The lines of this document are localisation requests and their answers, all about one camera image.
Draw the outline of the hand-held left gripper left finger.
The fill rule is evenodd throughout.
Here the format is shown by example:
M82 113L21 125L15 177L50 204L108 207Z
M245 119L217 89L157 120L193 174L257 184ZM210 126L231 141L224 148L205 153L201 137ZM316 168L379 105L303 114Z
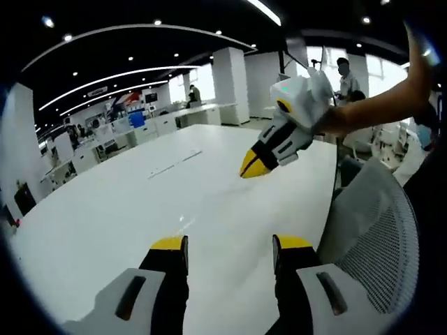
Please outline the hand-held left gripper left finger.
M95 297L66 334L182 334L189 298L188 237L160 239L138 268L128 268Z

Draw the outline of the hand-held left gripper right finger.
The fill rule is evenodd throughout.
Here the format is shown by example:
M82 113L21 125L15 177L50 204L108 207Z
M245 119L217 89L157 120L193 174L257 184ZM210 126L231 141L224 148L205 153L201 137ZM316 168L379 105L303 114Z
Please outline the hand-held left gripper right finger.
M321 264L307 240L275 234L272 246L279 311L273 334L386 333L395 316L379 312L349 274Z

